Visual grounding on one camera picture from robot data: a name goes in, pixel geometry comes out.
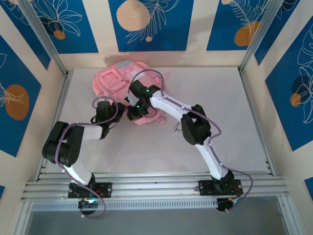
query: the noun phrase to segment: pink bag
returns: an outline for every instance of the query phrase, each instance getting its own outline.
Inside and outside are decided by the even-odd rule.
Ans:
[[[130,82],[138,72],[144,69],[151,69],[151,67],[141,61],[122,61],[98,72],[92,80],[92,88],[97,96],[108,96],[116,102],[121,102],[128,106],[129,103],[125,98]],[[167,80],[169,75],[169,73],[166,74],[164,81]],[[145,71],[139,74],[137,79],[146,87],[156,85],[161,88],[161,79],[159,75],[153,71]],[[166,121],[166,117],[162,116],[164,111],[160,109],[156,110],[157,112],[153,109],[149,109],[149,114],[147,114],[146,117],[142,117],[134,121],[134,123],[145,124],[152,121],[164,123]]]

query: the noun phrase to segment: white leaf illustration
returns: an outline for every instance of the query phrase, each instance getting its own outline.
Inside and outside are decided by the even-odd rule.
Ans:
[[[174,4],[169,7],[169,3],[173,0],[144,0],[142,4],[148,9],[150,14],[150,21],[146,27],[138,31],[128,31],[126,38],[130,37],[127,44],[132,43],[139,38],[140,41],[147,37],[153,38],[157,34],[158,29],[162,30],[162,25],[166,25],[165,13],[172,10],[179,2],[175,0]]]
[[[293,0],[293,1],[283,1],[281,7],[279,8],[276,16],[277,18],[281,19],[283,11],[291,11],[294,9],[296,3],[298,0]]]
[[[46,16],[49,16],[52,19],[57,19],[56,10],[54,9],[53,4],[51,4],[49,1],[35,0],[33,4],[36,4],[40,11]]]
[[[252,38],[255,32],[255,23],[265,13],[271,0],[264,0],[259,2],[252,8],[250,0],[231,0],[229,3],[233,7],[233,12],[237,18],[242,22],[242,25],[249,29],[249,37]]]
[[[306,102],[303,105],[303,113],[304,113],[304,119],[303,123],[308,124],[313,120],[313,100],[309,99],[308,102]]]
[[[66,10],[63,12],[63,15],[60,16],[59,20],[70,23],[80,22],[83,18],[83,15],[77,14],[75,11]]]
[[[6,56],[6,54],[0,53],[0,68],[4,65]]]
[[[77,36],[80,36],[80,30],[74,23],[62,22],[61,24],[63,24],[65,31],[70,32],[70,33],[74,33]]]
[[[10,12],[12,13],[12,15],[22,21],[24,24],[29,25],[27,19],[25,18],[24,14],[22,13],[21,9],[19,8],[18,5],[11,3],[8,0],[1,0],[4,5],[10,10]]]
[[[313,63],[313,36],[308,31],[302,41],[301,49],[298,54],[298,64],[309,66]]]
[[[58,12],[59,16],[63,14],[64,11],[68,9],[68,2],[67,0],[54,0],[57,1],[57,8],[56,11]]]

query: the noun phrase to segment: orange circle pattern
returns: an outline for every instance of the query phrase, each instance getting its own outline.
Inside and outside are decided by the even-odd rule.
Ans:
[[[253,31],[251,32],[252,35],[255,34],[257,28],[259,27],[260,22],[251,22],[249,25],[242,26],[235,35],[235,43],[240,47],[248,46],[251,42],[251,35],[249,27],[254,27]]]
[[[293,107],[298,107],[301,103],[300,95],[297,93],[292,94],[292,96],[290,97],[290,103]]]
[[[23,120],[26,117],[29,109],[29,97],[27,91],[21,85],[16,84],[10,85],[6,91],[15,96],[23,95],[20,99],[22,103],[15,102],[13,100],[7,101],[5,103],[5,109],[11,118],[18,121]]]
[[[54,37],[56,37],[56,38],[59,39],[59,40],[65,39],[65,33],[62,32],[62,31],[60,31],[60,30],[55,30],[55,31],[53,32],[53,35],[54,35]]]

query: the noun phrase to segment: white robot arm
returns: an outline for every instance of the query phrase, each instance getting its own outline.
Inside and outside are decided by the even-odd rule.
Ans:
[[[178,121],[181,121],[183,119],[183,116],[189,113],[189,111],[187,111],[185,108],[192,109],[190,105],[183,104],[180,101],[171,98],[167,94],[162,95],[161,91],[156,91],[150,98],[150,102],[154,108],[159,108],[165,111],[169,115],[176,118]],[[211,176],[215,179],[220,180],[228,173],[228,170],[225,169],[223,165],[219,164],[218,161],[214,158],[213,153],[211,152],[209,147],[209,139],[210,137],[207,137],[203,141],[203,144],[196,143],[195,147],[200,151],[201,155],[203,156],[207,166],[210,169]]]
[[[147,88],[138,80],[130,85],[130,91],[134,94],[136,100],[130,106],[127,106],[128,119],[135,120],[143,117],[149,113],[148,109],[150,107],[161,109],[176,118],[181,122],[183,137],[189,144],[194,145],[199,150],[210,169],[212,183],[209,184],[209,191],[212,195],[232,195],[231,188],[240,184],[240,181],[234,180],[232,171],[224,167],[212,152],[212,146],[210,145],[211,126],[203,108],[200,105],[183,104],[165,94],[159,87],[152,85]],[[90,197],[90,192],[85,189],[85,186],[93,191],[98,191],[101,184],[95,182],[94,175],[85,168],[78,158],[82,141],[103,139],[109,132],[109,126],[113,122],[120,121],[124,110],[125,106],[121,103],[115,106],[110,105],[107,101],[101,101],[98,103],[94,125],[74,125],[65,135],[65,139],[62,140],[58,161],[79,184],[84,186],[80,187],[76,183],[69,185],[71,191],[76,191],[77,195],[83,198]],[[115,113],[117,115],[114,119],[97,125],[97,123],[104,120],[109,120]],[[43,147],[43,157],[52,163],[55,163],[57,145],[67,126],[68,123],[56,122]]]

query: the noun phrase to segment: white platform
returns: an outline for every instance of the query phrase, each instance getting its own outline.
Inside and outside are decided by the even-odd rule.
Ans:
[[[61,121],[88,122],[95,115],[91,102],[93,76],[101,69],[75,69]],[[157,68],[172,75],[166,92],[186,104],[200,104],[222,129],[214,140],[222,162],[244,171],[267,171],[265,153],[258,138],[238,69]],[[165,124],[136,125],[123,118],[104,140],[84,142],[80,158],[92,172],[208,172],[201,154],[182,135],[174,133],[178,122],[167,116]],[[60,172],[48,163],[47,172]]]

